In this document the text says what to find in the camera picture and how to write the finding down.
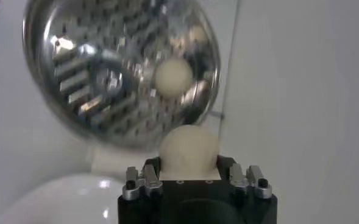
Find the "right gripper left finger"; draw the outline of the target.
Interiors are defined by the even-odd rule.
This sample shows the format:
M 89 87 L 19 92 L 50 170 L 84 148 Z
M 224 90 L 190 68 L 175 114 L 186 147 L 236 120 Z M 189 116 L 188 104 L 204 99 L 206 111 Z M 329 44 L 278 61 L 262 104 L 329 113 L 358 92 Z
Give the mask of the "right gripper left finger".
M 126 183 L 122 188 L 122 198 L 126 201 L 133 201 L 140 198 L 141 191 L 151 197 L 152 194 L 163 193 L 163 181 L 160 181 L 159 157 L 147 159 L 139 172 L 136 167 L 128 167 L 126 170 Z

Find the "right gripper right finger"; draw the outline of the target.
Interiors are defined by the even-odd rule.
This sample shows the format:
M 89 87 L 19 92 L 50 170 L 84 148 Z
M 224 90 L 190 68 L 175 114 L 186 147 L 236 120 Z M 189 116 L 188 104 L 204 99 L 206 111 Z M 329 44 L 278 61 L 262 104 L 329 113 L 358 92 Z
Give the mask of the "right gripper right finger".
M 262 200 L 272 198 L 272 186 L 263 175 L 259 166 L 251 165 L 243 172 L 243 168 L 233 158 L 219 155 L 216 162 L 222 180 L 227 180 L 234 193 L 247 195 L 250 190 L 255 197 Z

